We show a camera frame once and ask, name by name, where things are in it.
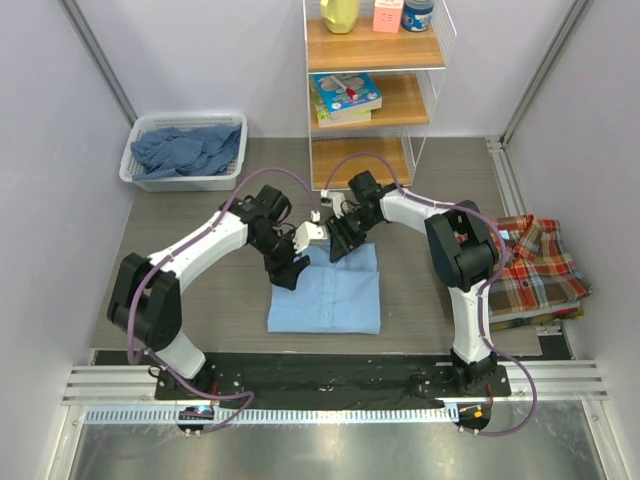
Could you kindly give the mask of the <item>light blue long sleeve shirt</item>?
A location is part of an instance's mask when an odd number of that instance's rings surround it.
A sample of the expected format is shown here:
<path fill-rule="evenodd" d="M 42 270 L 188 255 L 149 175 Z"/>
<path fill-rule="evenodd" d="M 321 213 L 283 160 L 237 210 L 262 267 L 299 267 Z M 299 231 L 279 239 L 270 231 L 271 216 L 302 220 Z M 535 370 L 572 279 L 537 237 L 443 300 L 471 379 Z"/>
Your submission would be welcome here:
<path fill-rule="evenodd" d="M 375 246 L 366 243 L 333 263 L 327 246 L 304 251 L 310 265 L 296 289 L 272 288 L 270 333 L 365 334 L 381 331 L 380 274 Z"/>

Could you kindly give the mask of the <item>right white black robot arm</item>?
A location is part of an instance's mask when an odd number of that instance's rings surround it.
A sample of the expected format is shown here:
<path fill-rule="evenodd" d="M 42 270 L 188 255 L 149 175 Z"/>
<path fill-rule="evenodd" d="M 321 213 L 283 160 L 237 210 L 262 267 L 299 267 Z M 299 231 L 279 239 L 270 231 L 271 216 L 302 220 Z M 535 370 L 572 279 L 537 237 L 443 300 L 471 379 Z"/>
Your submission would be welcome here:
<path fill-rule="evenodd" d="M 483 389 L 497 368 L 489 346 L 489 287 L 499 252 L 487 219 L 472 201 L 437 202 L 394 184 L 383 186 L 365 171 L 349 181 L 356 203 L 342 193 L 321 192 L 321 203 L 333 210 L 326 221 L 330 260 L 336 262 L 364 244 L 367 233 L 382 223 L 397 223 L 426 236 L 434 271 L 451 298 L 454 340 L 451 380 L 457 391 L 472 395 Z"/>

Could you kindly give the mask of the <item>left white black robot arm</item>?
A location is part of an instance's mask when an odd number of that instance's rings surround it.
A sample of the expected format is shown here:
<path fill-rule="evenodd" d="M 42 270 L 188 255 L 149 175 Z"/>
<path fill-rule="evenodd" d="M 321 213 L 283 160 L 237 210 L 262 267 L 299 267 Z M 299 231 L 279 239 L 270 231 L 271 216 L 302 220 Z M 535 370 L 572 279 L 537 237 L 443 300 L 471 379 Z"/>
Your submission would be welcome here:
<path fill-rule="evenodd" d="M 294 232 L 279 230 L 291 208 L 280 190 L 265 186 L 255 197 L 234 198 L 227 211 L 216 211 L 176 244 L 122 260 L 107 318 L 176 372 L 179 388 L 190 398 L 205 397 L 213 375 L 205 354 L 183 331 L 182 293 L 214 263 L 246 245 L 263 256 L 272 285 L 293 291 L 310 260 L 296 251 Z"/>

